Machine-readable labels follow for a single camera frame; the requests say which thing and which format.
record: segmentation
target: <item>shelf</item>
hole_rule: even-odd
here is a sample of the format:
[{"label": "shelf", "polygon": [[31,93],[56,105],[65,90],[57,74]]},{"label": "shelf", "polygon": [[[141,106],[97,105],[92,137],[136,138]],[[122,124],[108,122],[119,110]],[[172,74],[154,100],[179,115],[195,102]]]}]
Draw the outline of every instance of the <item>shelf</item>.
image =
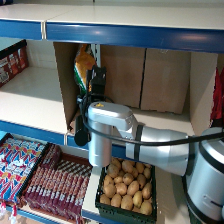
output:
[{"label": "shelf", "polygon": [[0,89],[0,130],[64,145],[57,70],[28,67]]},{"label": "shelf", "polygon": [[[101,168],[94,167],[82,207],[82,216],[101,223],[114,224],[117,222],[101,217],[98,209],[95,207],[100,174]],[[190,224],[181,177],[156,168],[156,188],[158,203],[156,223]]]},{"label": "shelf", "polygon": [[[12,212],[11,206],[6,206],[6,210]],[[33,219],[40,223],[45,224],[59,224],[61,223],[61,219],[55,218],[53,216],[45,215],[39,212],[32,211],[28,205],[24,206],[22,209],[17,210],[17,214],[28,219]]]},{"label": "shelf", "polygon": [[49,19],[47,39],[224,52],[224,4],[83,3]]},{"label": "shelf", "polygon": [[69,6],[13,4],[0,7],[0,36],[41,40],[45,21],[70,11]]}]

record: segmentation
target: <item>white shelf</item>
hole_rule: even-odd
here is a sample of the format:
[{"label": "white shelf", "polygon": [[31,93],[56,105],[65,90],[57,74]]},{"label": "white shelf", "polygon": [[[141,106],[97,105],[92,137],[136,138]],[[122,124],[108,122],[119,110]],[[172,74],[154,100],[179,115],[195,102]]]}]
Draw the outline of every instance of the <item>white shelf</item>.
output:
[{"label": "white shelf", "polygon": [[28,205],[23,206],[21,208],[21,210],[23,210],[25,212],[29,212],[29,213],[34,214],[34,215],[39,216],[39,217],[43,217],[45,219],[49,219],[49,220],[57,222],[57,223],[71,224],[71,222],[67,222],[65,220],[59,219],[57,217],[54,217],[53,215],[51,216],[51,215],[47,215],[47,214],[44,214],[44,213],[41,213],[41,212],[34,211],[34,210],[30,209],[30,207]]},{"label": "white shelf", "polygon": [[0,20],[45,22],[71,10],[65,5],[12,4],[0,7]]},{"label": "white shelf", "polygon": [[67,132],[57,70],[28,67],[0,89],[0,120]]},{"label": "white shelf", "polygon": [[[99,210],[95,207],[100,174],[101,168],[93,167],[82,207],[82,210],[96,216],[100,216]],[[156,168],[156,191],[157,224],[190,224],[181,177]]]},{"label": "white shelf", "polygon": [[119,3],[76,4],[48,22],[224,29],[224,4]]}]

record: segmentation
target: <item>product package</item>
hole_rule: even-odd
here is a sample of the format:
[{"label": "product package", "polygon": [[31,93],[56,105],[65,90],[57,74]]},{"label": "product package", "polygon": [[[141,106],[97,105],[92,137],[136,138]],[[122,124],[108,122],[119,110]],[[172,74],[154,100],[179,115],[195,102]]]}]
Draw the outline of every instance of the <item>product package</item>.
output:
[{"label": "product package", "polygon": [[29,66],[26,46],[26,40],[22,40],[0,51],[0,87]]},{"label": "product package", "polygon": [[86,71],[91,70],[93,65],[96,65],[91,45],[82,44],[75,58],[74,74],[75,81],[80,87],[80,94],[86,93]]},{"label": "product package", "polygon": [[45,146],[7,134],[0,142],[0,201],[20,204],[18,193],[28,182]]}]

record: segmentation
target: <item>red and white packaging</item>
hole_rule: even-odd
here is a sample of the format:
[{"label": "red and white packaging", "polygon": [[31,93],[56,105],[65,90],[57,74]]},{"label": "red and white packaging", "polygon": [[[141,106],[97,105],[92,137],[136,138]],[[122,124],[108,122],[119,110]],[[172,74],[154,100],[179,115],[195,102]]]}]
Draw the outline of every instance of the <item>red and white packaging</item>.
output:
[{"label": "red and white packaging", "polygon": [[41,167],[56,169],[60,156],[61,148],[58,145],[52,145]]},{"label": "red and white packaging", "polygon": [[82,182],[83,182],[84,178],[82,176],[79,176],[78,178],[78,181],[77,181],[77,184],[72,192],[72,196],[71,196],[71,199],[69,201],[69,204],[68,204],[68,216],[71,218],[71,219],[74,219],[74,213],[73,213],[73,207],[74,207],[74,204],[75,204],[75,199],[79,193],[79,190],[82,186]]},{"label": "red and white packaging", "polygon": [[82,186],[80,188],[80,191],[75,199],[75,204],[72,209],[73,217],[74,217],[74,215],[81,214],[82,204],[83,204],[84,197],[86,195],[88,183],[89,183],[89,177],[85,177],[83,180]]}]

